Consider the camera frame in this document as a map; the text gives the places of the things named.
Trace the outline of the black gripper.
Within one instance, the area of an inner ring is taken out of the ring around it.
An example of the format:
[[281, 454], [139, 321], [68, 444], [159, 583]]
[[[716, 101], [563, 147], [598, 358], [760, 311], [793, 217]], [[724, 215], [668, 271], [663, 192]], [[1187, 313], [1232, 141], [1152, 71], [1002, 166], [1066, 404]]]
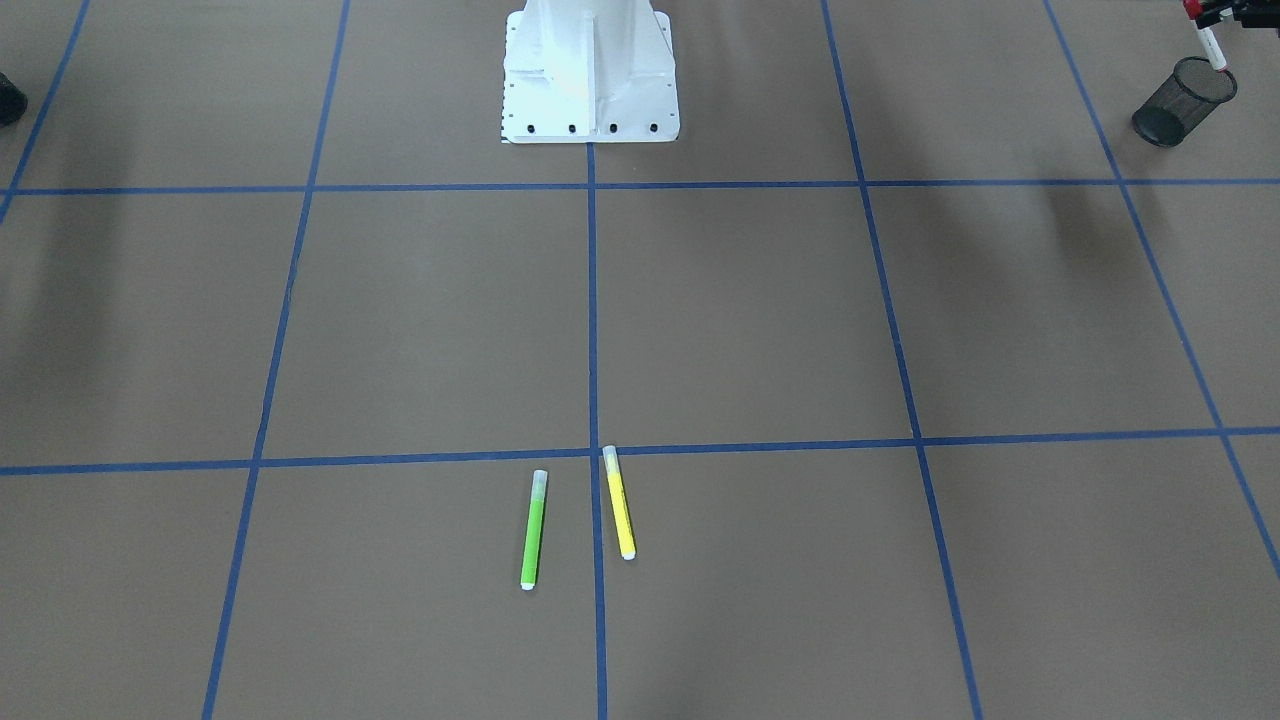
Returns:
[[1279, 1], [1197, 1], [1196, 27], [1207, 29], [1222, 20], [1235, 20], [1249, 29], [1277, 29]]

